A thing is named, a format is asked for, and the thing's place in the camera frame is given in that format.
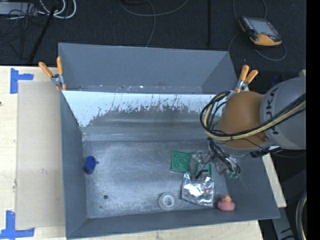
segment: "aluminum foil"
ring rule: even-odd
[[[181,198],[197,205],[213,207],[214,181],[211,177],[192,180],[192,175],[185,172],[182,181]]]

